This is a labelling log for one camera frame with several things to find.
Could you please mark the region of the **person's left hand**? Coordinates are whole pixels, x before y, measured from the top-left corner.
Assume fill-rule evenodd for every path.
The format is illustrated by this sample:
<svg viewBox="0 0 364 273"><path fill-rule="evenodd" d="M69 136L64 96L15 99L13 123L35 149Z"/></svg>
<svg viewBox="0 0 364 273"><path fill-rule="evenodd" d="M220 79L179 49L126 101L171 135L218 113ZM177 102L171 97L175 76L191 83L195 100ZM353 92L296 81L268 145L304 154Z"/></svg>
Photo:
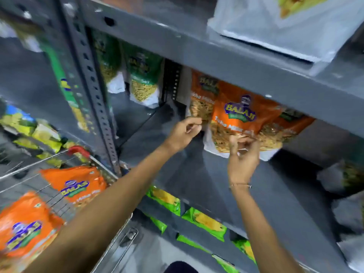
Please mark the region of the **person's left hand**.
<svg viewBox="0 0 364 273"><path fill-rule="evenodd" d="M170 135L163 143L171 153L176 154L182 151L192 141L193 138L189 138L186 134L188 125L202 125L202 118L189 116L173 127Z"/></svg>

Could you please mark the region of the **person's right hand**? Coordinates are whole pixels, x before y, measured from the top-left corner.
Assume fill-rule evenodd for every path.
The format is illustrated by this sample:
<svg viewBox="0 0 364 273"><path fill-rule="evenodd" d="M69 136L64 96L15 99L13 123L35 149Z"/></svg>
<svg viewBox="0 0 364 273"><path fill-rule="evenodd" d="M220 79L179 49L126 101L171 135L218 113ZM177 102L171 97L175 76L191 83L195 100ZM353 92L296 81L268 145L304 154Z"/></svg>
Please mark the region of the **person's right hand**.
<svg viewBox="0 0 364 273"><path fill-rule="evenodd" d="M229 157L227 173L230 187L248 186L260 162L260 142L239 135L239 157Z"/></svg>

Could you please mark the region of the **orange snack packet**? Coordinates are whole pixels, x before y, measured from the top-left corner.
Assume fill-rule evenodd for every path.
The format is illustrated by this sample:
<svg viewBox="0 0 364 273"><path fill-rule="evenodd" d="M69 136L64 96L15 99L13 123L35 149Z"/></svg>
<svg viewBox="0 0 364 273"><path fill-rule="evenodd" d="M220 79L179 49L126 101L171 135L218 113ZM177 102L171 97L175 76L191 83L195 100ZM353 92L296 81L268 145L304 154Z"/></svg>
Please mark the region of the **orange snack packet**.
<svg viewBox="0 0 364 273"><path fill-rule="evenodd" d="M0 213L0 273L22 273L64 224L33 191L6 207Z"/></svg>
<svg viewBox="0 0 364 273"><path fill-rule="evenodd" d="M107 188L107 182L96 167L42 169L40 174L61 196L72 203L76 210L83 209Z"/></svg>
<svg viewBox="0 0 364 273"><path fill-rule="evenodd" d="M279 116L262 126L257 135L260 151L280 150L285 143L295 138L314 121L315 118L299 111L284 109Z"/></svg>
<svg viewBox="0 0 364 273"><path fill-rule="evenodd" d="M198 117L206 125L212 118L213 108L220 92L220 81L197 70L192 70L190 96L186 117Z"/></svg>
<svg viewBox="0 0 364 273"><path fill-rule="evenodd" d="M283 107L271 99L221 81L203 138L204 150L229 158L230 135L257 137L282 111Z"/></svg>

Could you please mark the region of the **person's left forearm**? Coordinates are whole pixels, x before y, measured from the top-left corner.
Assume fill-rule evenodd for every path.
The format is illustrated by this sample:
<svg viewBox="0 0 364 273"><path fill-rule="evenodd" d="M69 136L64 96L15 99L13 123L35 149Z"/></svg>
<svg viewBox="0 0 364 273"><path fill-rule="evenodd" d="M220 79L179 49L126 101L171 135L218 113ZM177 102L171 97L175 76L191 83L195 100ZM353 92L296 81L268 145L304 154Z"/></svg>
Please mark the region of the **person's left forearm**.
<svg viewBox="0 0 364 273"><path fill-rule="evenodd" d="M76 214L23 273L90 273L158 171L185 147L166 140Z"/></svg>

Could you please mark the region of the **person's right forearm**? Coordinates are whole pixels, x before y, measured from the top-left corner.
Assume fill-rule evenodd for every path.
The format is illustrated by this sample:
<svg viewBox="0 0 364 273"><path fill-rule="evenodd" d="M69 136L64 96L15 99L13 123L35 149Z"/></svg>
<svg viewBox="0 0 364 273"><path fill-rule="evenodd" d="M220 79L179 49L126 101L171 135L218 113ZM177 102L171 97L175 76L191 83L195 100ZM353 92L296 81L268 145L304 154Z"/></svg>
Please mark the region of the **person's right forearm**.
<svg viewBox="0 0 364 273"><path fill-rule="evenodd" d="M250 194L250 186L230 187L242 215L260 273L305 273L282 246L274 229Z"/></svg>

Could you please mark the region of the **dark green snack packet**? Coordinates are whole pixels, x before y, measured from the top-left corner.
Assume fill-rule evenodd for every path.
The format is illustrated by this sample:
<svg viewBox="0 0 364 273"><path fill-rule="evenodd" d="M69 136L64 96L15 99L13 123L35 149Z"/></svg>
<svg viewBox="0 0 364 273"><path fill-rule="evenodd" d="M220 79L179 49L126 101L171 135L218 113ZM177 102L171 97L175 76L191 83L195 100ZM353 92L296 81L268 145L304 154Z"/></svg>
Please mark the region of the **dark green snack packet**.
<svg viewBox="0 0 364 273"><path fill-rule="evenodd" d="M159 106L163 57L121 42L128 74L130 100L150 109Z"/></svg>
<svg viewBox="0 0 364 273"><path fill-rule="evenodd" d="M40 48L48 55L50 59L52 70L56 76L58 86L62 92L62 95L70 106L73 115L75 116L78 128L89 133L86 119L84 118L81 109L76 102L71 86L68 84L66 74L62 68L61 62L58 59L57 53L48 43L42 41L39 44Z"/></svg>
<svg viewBox="0 0 364 273"><path fill-rule="evenodd" d="M111 94L125 92L119 41L113 36L98 30L93 29L91 34L107 91Z"/></svg>

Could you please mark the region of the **grey metal shelf rack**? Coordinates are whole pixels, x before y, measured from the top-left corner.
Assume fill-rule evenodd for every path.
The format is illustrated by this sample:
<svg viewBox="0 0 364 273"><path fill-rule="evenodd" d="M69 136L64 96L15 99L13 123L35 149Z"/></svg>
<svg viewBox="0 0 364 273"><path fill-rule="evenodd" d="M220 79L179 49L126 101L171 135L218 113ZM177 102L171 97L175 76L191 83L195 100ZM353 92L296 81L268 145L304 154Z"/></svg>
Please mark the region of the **grey metal shelf rack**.
<svg viewBox="0 0 364 273"><path fill-rule="evenodd" d="M0 41L0 93L35 118L49 121L63 136L88 147L110 170L119 161L134 166L183 117L172 100L172 74L187 66L272 96L318 121L253 176L252 195L279 239L309 273L356 273L336 243L328 196L316 181L318 165L346 154L364 138L364 56L351 45L316 76L298 60L218 35L207 26L215 0L131 0L127 12L114 0L0 0L0 16L30 25L55 50L89 133L81 130L70 105L51 78L50 59ZM147 108L121 96L120 139L112 135L106 87L96 68L91 28L104 31L167 59L161 108Z"/></svg>

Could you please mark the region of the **row of lime green packets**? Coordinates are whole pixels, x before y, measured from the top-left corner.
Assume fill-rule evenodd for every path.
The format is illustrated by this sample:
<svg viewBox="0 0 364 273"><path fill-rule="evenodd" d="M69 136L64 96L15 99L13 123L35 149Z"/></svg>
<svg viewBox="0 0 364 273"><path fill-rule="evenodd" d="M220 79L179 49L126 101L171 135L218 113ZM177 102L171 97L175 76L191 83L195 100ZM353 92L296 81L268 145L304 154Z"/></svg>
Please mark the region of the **row of lime green packets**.
<svg viewBox="0 0 364 273"><path fill-rule="evenodd" d="M182 199L151 186L138 209L197 260L222 273L259 273L248 240Z"/></svg>

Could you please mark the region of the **white snack packet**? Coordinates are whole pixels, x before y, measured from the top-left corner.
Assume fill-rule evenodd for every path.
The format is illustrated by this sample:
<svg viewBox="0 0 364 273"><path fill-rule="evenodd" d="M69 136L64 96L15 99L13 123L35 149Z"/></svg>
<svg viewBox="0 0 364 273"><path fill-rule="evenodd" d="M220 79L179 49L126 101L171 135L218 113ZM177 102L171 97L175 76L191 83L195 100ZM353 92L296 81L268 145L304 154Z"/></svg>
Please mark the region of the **white snack packet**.
<svg viewBox="0 0 364 273"><path fill-rule="evenodd" d="M364 190L364 165L340 160L320 170L317 180L327 192L350 196Z"/></svg>
<svg viewBox="0 0 364 273"><path fill-rule="evenodd" d="M348 235L340 242L338 247L344 255L349 268L357 273L364 273L364 233Z"/></svg>
<svg viewBox="0 0 364 273"><path fill-rule="evenodd" d="M364 190L333 201L331 208L337 223L355 234L364 234Z"/></svg>

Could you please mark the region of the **white plastic bag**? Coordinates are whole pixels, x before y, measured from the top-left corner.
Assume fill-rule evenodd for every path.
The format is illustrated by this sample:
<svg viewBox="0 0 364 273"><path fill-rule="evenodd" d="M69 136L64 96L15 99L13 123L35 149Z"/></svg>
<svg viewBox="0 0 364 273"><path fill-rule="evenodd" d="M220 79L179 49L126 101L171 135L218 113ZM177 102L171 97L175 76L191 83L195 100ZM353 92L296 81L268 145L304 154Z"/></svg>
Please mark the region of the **white plastic bag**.
<svg viewBox="0 0 364 273"><path fill-rule="evenodd" d="M364 23L364 0L217 0L207 26L221 36L329 64Z"/></svg>

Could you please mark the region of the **person's dark clothing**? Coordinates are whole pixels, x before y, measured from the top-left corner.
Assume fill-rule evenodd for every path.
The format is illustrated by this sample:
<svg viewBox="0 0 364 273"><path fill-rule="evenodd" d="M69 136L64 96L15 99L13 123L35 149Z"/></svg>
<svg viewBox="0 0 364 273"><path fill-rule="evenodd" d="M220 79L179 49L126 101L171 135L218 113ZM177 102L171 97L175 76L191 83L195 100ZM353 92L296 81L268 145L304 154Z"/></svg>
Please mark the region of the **person's dark clothing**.
<svg viewBox="0 0 364 273"><path fill-rule="evenodd" d="M172 262L163 273L199 273L194 267L183 261Z"/></svg>

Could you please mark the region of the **pile of yellow blue packets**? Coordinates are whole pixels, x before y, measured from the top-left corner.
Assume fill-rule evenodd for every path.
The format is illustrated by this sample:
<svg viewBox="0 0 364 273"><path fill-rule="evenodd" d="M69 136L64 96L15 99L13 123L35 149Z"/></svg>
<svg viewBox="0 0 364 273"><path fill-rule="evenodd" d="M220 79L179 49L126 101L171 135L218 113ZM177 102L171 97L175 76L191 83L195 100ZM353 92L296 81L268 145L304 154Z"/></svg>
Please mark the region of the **pile of yellow blue packets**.
<svg viewBox="0 0 364 273"><path fill-rule="evenodd" d="M61 154L75 142L64 136L44 119L33 118L30 114L0 99L0 133L15 148L37 160L47 159L46 163L66 168L87 164L80 154Z"/></svg>

